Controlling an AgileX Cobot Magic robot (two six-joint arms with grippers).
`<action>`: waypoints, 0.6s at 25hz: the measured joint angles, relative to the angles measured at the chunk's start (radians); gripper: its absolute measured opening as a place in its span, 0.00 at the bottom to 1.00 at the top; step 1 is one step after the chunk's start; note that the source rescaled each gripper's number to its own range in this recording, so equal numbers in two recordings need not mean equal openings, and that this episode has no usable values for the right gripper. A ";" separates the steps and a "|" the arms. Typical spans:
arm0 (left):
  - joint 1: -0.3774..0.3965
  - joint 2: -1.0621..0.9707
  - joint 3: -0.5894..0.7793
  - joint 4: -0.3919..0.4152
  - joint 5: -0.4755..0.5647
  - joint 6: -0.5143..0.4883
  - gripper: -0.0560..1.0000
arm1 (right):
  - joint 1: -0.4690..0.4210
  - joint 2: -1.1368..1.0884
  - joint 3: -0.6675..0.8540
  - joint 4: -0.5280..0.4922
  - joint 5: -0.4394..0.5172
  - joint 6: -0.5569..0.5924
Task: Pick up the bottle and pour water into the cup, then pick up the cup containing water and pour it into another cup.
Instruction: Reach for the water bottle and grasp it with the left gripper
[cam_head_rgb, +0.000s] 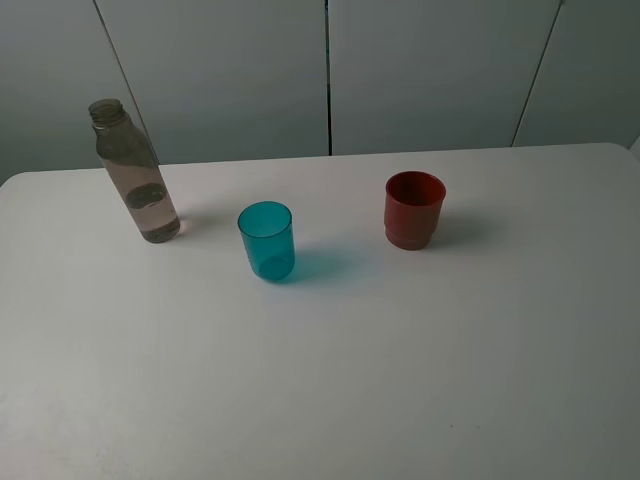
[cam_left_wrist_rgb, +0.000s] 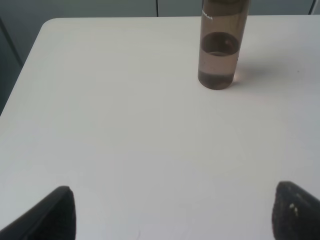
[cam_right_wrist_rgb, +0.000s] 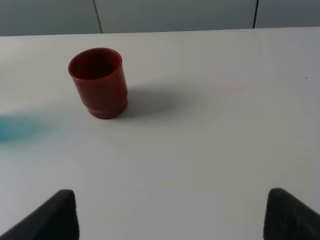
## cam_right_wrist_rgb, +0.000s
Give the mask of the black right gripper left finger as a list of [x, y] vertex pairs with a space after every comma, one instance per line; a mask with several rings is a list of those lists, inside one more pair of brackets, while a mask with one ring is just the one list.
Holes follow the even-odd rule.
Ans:
[[80, 226], [73, 190], [61, 189], [3, 233], [2, 240], [78, 240]]

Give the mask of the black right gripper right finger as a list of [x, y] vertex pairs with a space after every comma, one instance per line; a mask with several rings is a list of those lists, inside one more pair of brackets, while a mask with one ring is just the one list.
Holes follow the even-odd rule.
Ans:
[[320, 214], [283, 188], [272, 188], [267, 198], [263, 238], [318, 240]]

